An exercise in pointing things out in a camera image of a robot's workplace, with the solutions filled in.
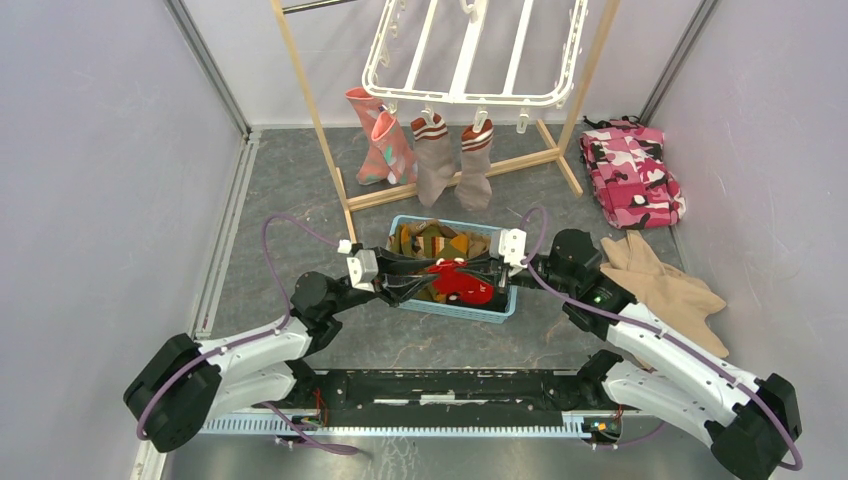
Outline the red sock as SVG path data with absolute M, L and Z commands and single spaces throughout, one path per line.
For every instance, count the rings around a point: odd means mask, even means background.
M 467 273 L 468 266 L 469 262 L 462 258 L 439 258 L 427 267 L 424 272 L 435 276 L 429 286 L 432 298 L 439 303 L 460 302 L 474 306 L 489 303 L 494 298 L 494 287 Z

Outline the pink sock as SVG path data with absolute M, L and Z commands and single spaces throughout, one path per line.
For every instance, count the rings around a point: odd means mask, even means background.
M 407 185 L 416 182 L 417 157 L 398 120 L 388 111 L 381 111 L 377 116 L 370 141 L 388 168 L 387 180 L 390 184 Z
M 382 153 L 371 140 L 377 118 L 383 111 L 383 104 L 379 99 L 369 95 L 362 87 L 347 90 L 345 98 L 354 109 L 368 141 L 367 154 L 356 175 L 357 182 L 360 185 L 371 185 L 386 180 L 389 175 L 389 167 Z

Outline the grey brown striped sock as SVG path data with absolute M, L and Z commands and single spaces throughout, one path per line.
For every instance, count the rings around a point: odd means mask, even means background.
M 422 205 L 431 207 L 456 172 L 450 133 L 437 113 L 433 114 L 431 123 L 419 117 L 410 127 L 417 157 L 417 196 Z

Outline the white clip hanger frame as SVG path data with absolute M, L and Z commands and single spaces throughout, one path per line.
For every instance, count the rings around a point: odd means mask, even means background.
M 392 87 L 382 82 L 379 74 L 390 69 L 390 43 L 399 38 L 399 26 L 407 3 L 405 1 L 384 3 L 361 75 L 361 84 L 368 94 L 382 99 L 391 113 L 397 110 L 398 104 L 402 101 L 419 102 L 423 106 L 423 116 L 428 122 L 432 122 L 434 106 L 437 104 L 473 106 L 476 108 L 473 126 L 475 130 L 480 130 L 484 121 L 488 119 L 490 109 L 514 109 L 518 112 L 516 129 L 519 133 L 523 133 L 529 123 L 531 111 L 551 107 L 560 109 L 564 106 L 575 87 L 574 72 L 581 53 L 580 43 L 589 6 L 587 1 L 575 1 L 568 12 L 568 30 L 561 49 L 559 69 L 555 74 L 552 89 L 545 93 L 515 91 L 535 6 L 533 1 L 522 3 L 516 32 L 507 36 L 511 42 L 508 64 L 503 86 L 499 90 L 493 93 L 473 93 L 469 90 L 469 78 L 482 44 L 486 20 L 495 7 L 491 1 L 461 1 L 459 3 L 457 9 L 460 12 L 460 18 L 465 21 L 465 33 L 451 72 L 450 84 L 441 90 L 419 88 L 417 81 L 423 71 L 424 57 L 429 43 L 434 37 L 433 30 L 439 6 L 438 1 L 427 3 L 405 81 L 401 86 Z

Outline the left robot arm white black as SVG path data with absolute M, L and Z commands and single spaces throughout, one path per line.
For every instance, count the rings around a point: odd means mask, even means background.
M 336 314 L 373 300 L 398 305 L 455 264 L 347 241 L 339 250 L 346 275 L 303 274 L 293 294 L 285 295 L 280 319 L 218 340 L 196 341 L 185 333 L 166 340 L 123 394 L 137 437 L 167 453 L 205 422 L 236 410 L 279 400 L 306 405 L 314 381 L 295 365 L 335 339 L 341 329 Z

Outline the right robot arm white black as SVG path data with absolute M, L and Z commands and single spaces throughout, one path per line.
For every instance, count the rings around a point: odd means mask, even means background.
M 591 408 L 610 401 L 634 407 L 701 441 L 739 479 L 768 479 L 778 469 L 799 471 L 802 432 L 794 386 L 778 374 L 763 379 L 687 339 L 634 294 L 603 274 L 602 256 L 588 233 L 565 229 L 546 255 L 524 250 L 520 229 L 493 234 L 488 252 L 448 258 L 466 300 L 495 287 L 539 288 L 563 300 L 569 320 L 647 363 L 616 356 L 581 376 L 580 400 Z

